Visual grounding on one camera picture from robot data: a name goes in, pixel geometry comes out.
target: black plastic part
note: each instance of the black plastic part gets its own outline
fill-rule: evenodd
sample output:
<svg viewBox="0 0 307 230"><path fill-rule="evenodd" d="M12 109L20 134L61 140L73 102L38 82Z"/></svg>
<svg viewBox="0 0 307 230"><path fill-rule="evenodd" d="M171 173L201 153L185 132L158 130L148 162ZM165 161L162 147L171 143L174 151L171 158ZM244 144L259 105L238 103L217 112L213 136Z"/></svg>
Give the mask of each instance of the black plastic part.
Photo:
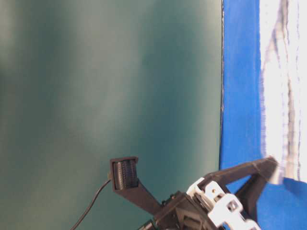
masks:
<svg viewBox="0 0 307 230"><path fill-rule="evenodd" d="M189 195L177 192L164 202L154 220L160 230L217 230L207 212Z"/></svg>
<svg viewBox="0 0 307 230"><path fill-rule="evenodd" d="M137 162L137 157L111 159L113 191L143 210L155 215L161 210L161 205L138 179L136 174Z"/></svg>
<svg viewBox="0 0 307 230"><path fill-rule="evenodd" d="M236 196L242 203L247 216L257 221L256 202L267 181L274 173L276 166L277 162L272 157L248 162L233 168L210 173L204 177L198 187L205 190L205 186L209 182L215 181L226 193L229 193L226 187L227 184L251 175L251 178L236 192Z"/></svg>

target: white plastic part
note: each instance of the white plastic part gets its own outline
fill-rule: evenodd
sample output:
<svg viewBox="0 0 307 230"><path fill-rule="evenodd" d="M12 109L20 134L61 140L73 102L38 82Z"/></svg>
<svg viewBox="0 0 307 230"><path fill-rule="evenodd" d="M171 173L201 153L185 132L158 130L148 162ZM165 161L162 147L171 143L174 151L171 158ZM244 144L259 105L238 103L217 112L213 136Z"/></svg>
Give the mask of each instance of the white plastic part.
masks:
<svg viewBox="0 0 307 230"><path fill-rule="evenodd" d="M205 187L205 192L200 190L198 184L204 178L198 179L193 183L187 194L194 197L199 194L203 201L208 204L211 210L208 217L218 228L223 224L227 224L231 230L260 230L258 224L251 219L244 219L241 215L243 206L234 194L225 194L217 182L211 181Z"/></svg>

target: robotic arm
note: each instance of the robotic arm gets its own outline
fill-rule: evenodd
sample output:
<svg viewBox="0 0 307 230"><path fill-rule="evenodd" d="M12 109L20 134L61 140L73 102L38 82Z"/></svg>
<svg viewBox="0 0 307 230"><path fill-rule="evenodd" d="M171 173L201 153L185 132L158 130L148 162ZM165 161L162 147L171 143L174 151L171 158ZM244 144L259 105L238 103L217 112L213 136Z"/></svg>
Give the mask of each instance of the robotic arm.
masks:
<svg viewBox="0 0 307 230"><path fill-rule="evenodd" d="M160 204L140 182L137 157L110 161L113 191L153 215L139 230L260 230L256 202L276 168L273 158L210 173ZM249 180L231 194L226 185Z"/></svg>

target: green wall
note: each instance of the green wall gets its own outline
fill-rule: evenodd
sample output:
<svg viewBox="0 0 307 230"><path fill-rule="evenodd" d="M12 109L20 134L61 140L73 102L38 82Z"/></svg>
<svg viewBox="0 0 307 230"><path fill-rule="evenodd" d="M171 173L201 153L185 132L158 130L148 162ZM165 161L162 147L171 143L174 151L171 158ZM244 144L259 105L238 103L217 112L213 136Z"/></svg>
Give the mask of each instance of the green wall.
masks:
<svg viewBox="0 0 307 230"><path fill-rule="evenodd" d="M220 0L0 0L0 229L67 230L136 155L159 201L218 169ZM79 229L150 216L105 188Z"/></svg>

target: black cable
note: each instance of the black cable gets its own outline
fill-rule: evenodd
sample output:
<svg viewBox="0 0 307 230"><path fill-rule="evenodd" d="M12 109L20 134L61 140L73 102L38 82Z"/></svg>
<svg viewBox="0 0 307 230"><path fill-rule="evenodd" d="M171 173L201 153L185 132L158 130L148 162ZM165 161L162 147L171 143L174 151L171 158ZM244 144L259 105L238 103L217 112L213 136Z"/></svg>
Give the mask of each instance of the black cable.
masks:
<svg viewBox="0 0 307 230"><path fill-rule="evenodd" d="M80 218L78 219L77 223L74 224L74 226L71 228L71 230L75 230L78 225L82 222L82 220L84 219L84 217L87 215L87 213L91 210L91 207L93 206L95 200L97 199L99 193L101 192L101 190L110 182L111 180L107 180L95 193L94 198L92 199L90 205L86 208L85 212L82 214L82 216L80 216Z"/></svg>

